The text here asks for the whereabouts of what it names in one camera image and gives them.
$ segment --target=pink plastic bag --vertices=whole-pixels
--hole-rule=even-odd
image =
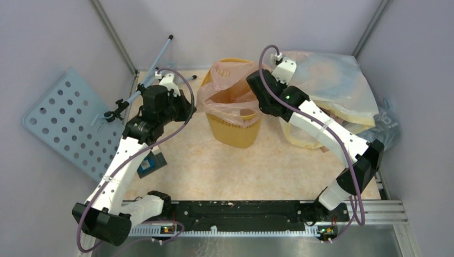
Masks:
[[[257,63],[216,62],[209,71],[212,81],[197,92],[197,110],[241,127],[254,124],[262,112],[246,77],[258,68]],[[242,118],[251,114],[256,115],[249,120]]]

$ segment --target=wall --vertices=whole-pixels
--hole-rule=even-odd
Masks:
[[[208,68],[219,59],[258,60],[268,44],[283,50],[351,54],[380,0],[103,0],[135,65],[147,69],[169,34],[163,60]]]
[[[89,1],[1,1],[0,42],[2,256],[71,256],[71,209],[95,183],[26,131],[22,117],[70,66],[109,107],[132,77]]]
[[[402,122],[382,165],[424,256],[452,256],[454,225],[454,2],[394,1],[359,58],[378,99]]]

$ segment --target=clear plastic bag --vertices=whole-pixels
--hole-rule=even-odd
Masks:
[[[379,110],[366,78],[353,56],[288,51],[283,54],[297,63],[290,81],[308,94],[318,107],[342,120],[357,134],[375,126]],[[322,144],[302,129],[281,122],[287,140],[297,146],[320,148]]]
[[[197,92],[197,110],[241,127],[257,122],[262,112],[246,77],[258,68],[258,64],[252,62],[216,62],[209,71],[212,81]],[[254,116],[245,119],[245,114]]]
[[[393,107],[389,100],[383,99],[383,107],[379,107],[379,114],[375,115],[375,127],[358,134],[359,137],[369,142],[378,139],[384,144],[384,150],[393,147],[400,138],[400,123],[393,113]]]

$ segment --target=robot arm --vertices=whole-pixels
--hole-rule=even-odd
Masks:
[[[88,210],[82,224],[82,231],[86,235],[115,246],[121,245],[126,240],[131,228],[161,214],[163,206],[170,204],[170,197],[152,191],[141,200],[122,206],[127,188],[150,150],[129,161],[115,174],[114,178],[112,173],[133,154],[154,144],[164,133],[166,124],[172,121],[186,121],[191,115],[191,104],[183,91],[178,89],[173,73],[167,74],[159,85],[147,88],[139,85],[138,90],[142,94],[143,106],[140,107],[139,113],[126,123],[117,154],[85,204],[76,203],[72,210],[75,220],[79,223],[88,203],[93,201],[99,188],[105,182],[109,182]],[[83,239],[88,244],[93,243],[93,239],[87,240],[86,235]]]
[[[353,163],[360,192],[364,190],[380,166],[384,150],[383,144],[378,140],[368,142],[350,133],[318,108],[306,93],[295,86],[288,86],[297,66],[294,60],[284,57],[282,54],[272,55],[271,60],[277,65],[273,73],[263,70],[265,81],[271,91],[290,106],[322,121],[325,126],[320,126],[313,120],[295,113],[278,103],[265,89],[260,79],[259,71],[249,75],[246,80],[257,96],[260,110],[263,113],[280,117],[286,122],[308,132],[330,149],[346,167],[314,202],[316,209],[322,209],[324,213],[326,210],[331,211],[349,196],[356,195],[356,191],[344,152],[337,140],[326,128],[332,129],[340,137],[347,149],[349,158]]]

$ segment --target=plastic bag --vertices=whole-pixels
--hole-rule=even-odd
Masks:
[[[197,110],[241,127],[257,122],[262,112],[246,77],[258,68],[258,64],[252,62],[216,62],[209,71],[211,82],[202,85],[197,92]],[[242,118],[253,114],[252,119]]]
[[[357,134],[375,126],[379,110],[366,78],[353,56],[303,51],[283,52],[297,63],[290,81],[308,94],[318,107],[342,120]],[[302,129],[281,122],[287,140],[297,146],[320,148],[322,144]]]
[[[378,139],[384,144],[384,150],[393,147],[401,133],[400,123],[393,110],[389,100],[384,98],[383,107],[379,107],[379,114],[374,117],[375,127],[359,133],[358,136],[369,142]]]

